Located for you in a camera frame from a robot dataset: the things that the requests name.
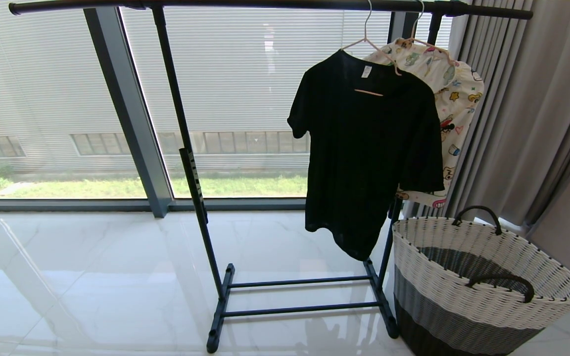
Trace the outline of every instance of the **tile floor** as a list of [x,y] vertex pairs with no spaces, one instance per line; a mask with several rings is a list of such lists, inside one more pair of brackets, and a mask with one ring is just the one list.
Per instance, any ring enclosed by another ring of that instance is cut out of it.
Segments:
[[[301,212],[209,217],[219,268],[235,262],[237,282],[363,273],[326,230],[306,232]],[[235,291],[229,310],[373,300],[366,282],[347,282]],[[0,356],[205,355],[216,302],[193,214],[0,214]],[[411,355],[375,309],[305,316],[227,321],[217,354]],[[570,355],[570,314],[514,355]]]

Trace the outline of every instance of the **garment rack top bar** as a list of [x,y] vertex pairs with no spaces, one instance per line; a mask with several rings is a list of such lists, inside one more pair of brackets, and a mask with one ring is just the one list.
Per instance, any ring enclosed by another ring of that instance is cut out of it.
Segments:
[[[371,0],[374,11],[421,12],[421,3],[411,0]],[[82,9],[100,6],[125,6],[145,9],[152,6],[226,6],[226,7],[281,7],[292,9],[368,10],[365,0],[49,0],[8,5],[13,14],[38,11]],[[532,11],[499,7],[468,5],[460,1],[424,1],[426,13],[446,16],[474,14],[478,16],[518,18],[529,20]]]

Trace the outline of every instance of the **clothes rack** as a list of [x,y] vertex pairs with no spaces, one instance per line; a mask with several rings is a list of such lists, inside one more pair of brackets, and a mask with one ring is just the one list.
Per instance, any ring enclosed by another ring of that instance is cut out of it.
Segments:
[[[504,9],[486,6],[473,6],[456,0],[452,1],[425,1],[422,5],[417,1],[406,0],[371,0],[374,11],[404,11],[404,12],[421,12],[422,6],[425,13],[432,14],[430,21],[430,33],[428,43],[435,43],[437,32],[441,25],[443,16],[460,16],[464,14],[473,14],[478,16],[493,16],[503,18],[516,18],[528,20],[532,17],[531,11],[520,9]],[[204,206],[201,187],[199,186],[199,178],[195,165],[192,144],[186,116],[182,105],[179,85],[177,83],[177,75],[173,64],[172,53],[168,42],[168,33],[164,16],[165,6],[228,6],[228,7],[282,7],[282,8],[306,8],[306,9],[351,9],[351,10],[369,10],[369,3],[365,0],[48,0],[40,2],[26,3],[10,3],[9,11],[13,14],[31,13],[37,11],[49,11],[59,9],[82,9],[88,7],[99,6],[124,6],[134,9],[151,8],[154,22],[156,25],[158,39],[160,41],[161,52],[164,59],[164,65],[167,72],[168,83],[170,86],[173,104],[179,122],[179,128],[183,140],[184,147],[179,150],[181,160],[186,172],[188,186],[190,188],[190,196],[195,208],[195,214],[203,237],[204,247],[210,262],[215,287],[219,302],[215,310],[212,327],[208,333],[208,342],[206,349],[209,353],[217,351],[219,347],[219,338],[222,332],[224,320],[227,317],[243,317],[251,315],[267,315],[277,313],[294,313],[294,312],[312,312],[312,311],[332,311],[336,309],[354,309],[365,307],[379,307],[382,318],[386,324],[386,330],[391,338],[399,336],[399,329],[391,312],[389,302],[382,291],[386,269],[390,257],[391,247],[393,244],[392,228],[389,229],[387,241],[378,274],[373,268],[371,259],[364,261],[363,275],[333,277],[333,278],[317,278],[317,279],[294,279],[288,281],[266,281],[266,282],[244,282],[233,283],[235,275],[235,266],[228,264],[224,280],[221,280],[219,268],[215,259],[210,234],[208,232],[208,216],[206,207]],[[391,208],[391,223],[398,220],[402,209],[403,201],[395,199]],[[375,302],[334,304],[326,306],[307,306],[280,309],[261,309],[253,311],[226,311],[226,306],[230,298],[232,289],[236,288],[256,288],[265,286],[287,286],[292,284],[315,284],[328,282],[345,282],[345,281],[369,281],[375,295]]]

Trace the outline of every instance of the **cartoon print shirt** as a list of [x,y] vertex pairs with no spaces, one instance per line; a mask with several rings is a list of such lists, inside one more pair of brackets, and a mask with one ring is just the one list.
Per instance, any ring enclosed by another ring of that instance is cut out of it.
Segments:
[[[403,200],[441,208],[445,205],[475,107],[483,95],[484,84],[477,72],[466,63],[455,61],[455,65],[452,66],[448,63],[445,53],[419,43],[402,47],[399,45],[401,40],[398,39],[380,49],[395,59],[398,68],[414,74],[434,92],[441,128],[444,189],[424,193],[402,190],[400,187],[397,196]],[[388,58],[377,51],[369,54],[364,60],[389,64]]]
[[371,254],[398,185],[443,189],[434,97],[408,72],[339,50],[305,72],[287,123],[294,138],[312,136],[305,229],[330,230],[357,260]]

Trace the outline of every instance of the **hanger hook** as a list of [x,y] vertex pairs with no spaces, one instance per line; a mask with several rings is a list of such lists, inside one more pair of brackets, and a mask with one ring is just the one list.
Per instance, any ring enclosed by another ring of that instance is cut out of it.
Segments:
[[424,4],[423,0],[416,0],[418,2],[421,3],[421,12],[419,13],[419,17],[415,20],[415,23],[412,24],[412,34],[411,37],[415,38],[415,34],[417,32],[417,23],[419,22],[419,19],[421,19],[421,16],[424,15],[424,11],[426,10],[426,5]]
[[371,14],[373,13],[373,4],[371,3],[371,0],[367,0],[369,2],[369,16],[366,16],[366,21],[364,22],[364,39],[366,39],[367,41],[369,40],[369,37],[366,34],[366,26],[369,23],[369,18],[371,18]]

